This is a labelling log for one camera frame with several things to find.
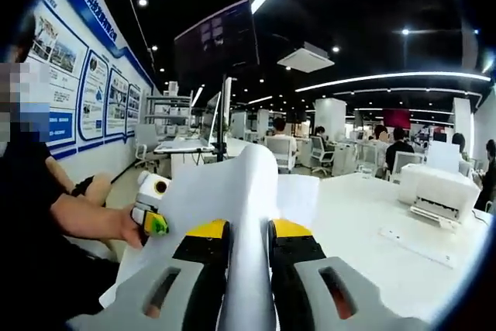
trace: printer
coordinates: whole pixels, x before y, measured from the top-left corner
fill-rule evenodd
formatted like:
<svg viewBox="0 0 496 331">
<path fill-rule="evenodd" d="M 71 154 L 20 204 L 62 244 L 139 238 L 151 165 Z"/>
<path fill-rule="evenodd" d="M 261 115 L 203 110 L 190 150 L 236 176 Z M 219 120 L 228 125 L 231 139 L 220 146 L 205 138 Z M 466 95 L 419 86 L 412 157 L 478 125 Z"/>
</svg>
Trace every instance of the printer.
<svg viewBox="0 0 496 331">
<path fill-rule="evenodd" d="M 480 192 L 462 174 L 408 164 L 401 169 L 398 200 L 410 205 L 411 212 L 455 230 L 474 208 Z"/>
</svg>

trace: person's hand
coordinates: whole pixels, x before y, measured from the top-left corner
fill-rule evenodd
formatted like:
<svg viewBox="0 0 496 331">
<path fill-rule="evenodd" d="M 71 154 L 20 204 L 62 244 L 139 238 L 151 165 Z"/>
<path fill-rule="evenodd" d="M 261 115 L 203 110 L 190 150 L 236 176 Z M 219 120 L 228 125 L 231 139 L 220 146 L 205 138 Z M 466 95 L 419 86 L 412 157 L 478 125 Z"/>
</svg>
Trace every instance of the person's hand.
<svg viewBox="0 0 496 331">
<path fill-rule="evenodd" d="M 141 227 L 131 219 L 131 210 L 134 205 L 128 205 L 119 212 L 120 216 L 120 230 L 122 239 L 125 240 L 133 248 L 143 248 L 140 239 L 140 229 Z"/>
</svg>

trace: wall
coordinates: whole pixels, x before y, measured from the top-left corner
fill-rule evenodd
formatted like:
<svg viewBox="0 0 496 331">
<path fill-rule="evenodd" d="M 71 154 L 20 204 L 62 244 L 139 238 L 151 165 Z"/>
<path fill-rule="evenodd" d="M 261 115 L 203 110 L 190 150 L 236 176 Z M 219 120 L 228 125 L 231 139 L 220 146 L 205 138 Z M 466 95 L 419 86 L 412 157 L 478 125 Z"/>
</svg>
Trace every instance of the wall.
<svg viewBox="0 0 496 331">
<path fill-rule="evenodd" d="M 34 13 L 27 62 L 50 74 L 47 145 L 73 181 L 115 177 L 134 160 L 133 127 L 153 83 L 103 0 L 40 0 Z"/>
<path fill-rule="evenodd" d="M 474 115 L 474 158 L 483 160 L 487 166 L 486 143 L 496 140 L 496 86 Z"/>
</svg>

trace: power strip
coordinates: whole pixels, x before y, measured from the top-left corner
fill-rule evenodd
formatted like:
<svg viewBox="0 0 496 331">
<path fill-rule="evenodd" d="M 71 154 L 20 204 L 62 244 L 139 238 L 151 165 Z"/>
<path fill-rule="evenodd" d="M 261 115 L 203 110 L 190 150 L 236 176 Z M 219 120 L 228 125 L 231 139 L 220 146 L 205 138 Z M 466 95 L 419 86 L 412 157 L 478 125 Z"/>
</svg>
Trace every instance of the power strip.
<svg viewBox="0 0 496 331">
<path fill-rule="evenodd" d="M 379 230 L 379 235 L 392 240 L 413 253 L 416 253 L 422 257 L 440 263 L 446 267 L 453 269 L 456 266 L 455 257 L 449 253 L 440 253 L 434 251 L 427 246 L 423 246 L 416 241 L 411 241 L 405 239 L 400 233 L 395 232 L 392 229 L 382 228 Z"/>
</svg>

